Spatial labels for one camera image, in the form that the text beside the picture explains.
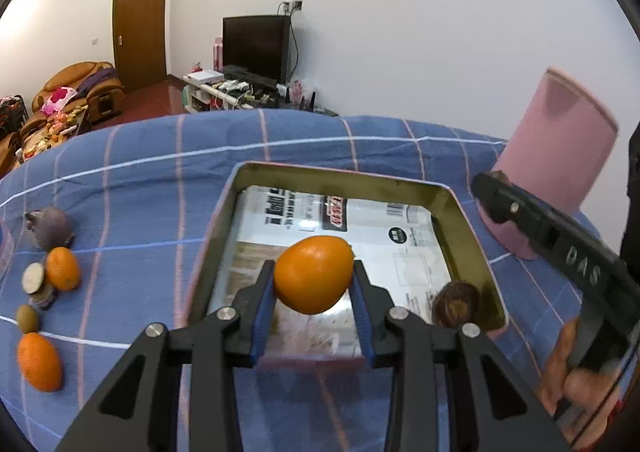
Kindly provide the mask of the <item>right hand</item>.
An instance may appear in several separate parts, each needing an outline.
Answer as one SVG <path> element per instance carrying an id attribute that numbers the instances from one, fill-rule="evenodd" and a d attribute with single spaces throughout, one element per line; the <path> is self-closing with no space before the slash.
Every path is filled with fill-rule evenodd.
<path id="1" fill-rule="evenodd" d="M 544 409 L 553 415 L 562 398 L 570 400 L 582 410 L 576 422 L 562 430 L 565 439 L 575 451 L 590 450 L 608 428 L 608 421 L 620 409 L 620 388 L 608 396 L 600 411 L 598 406 L 614 384 L 618 371 L 594 373 L 584 368 L 570 371 L 567 359 L 573 350 L 577 331 L 577 320 L 567 322 L 562 328 L 550 354 L 536 396 Z"/>

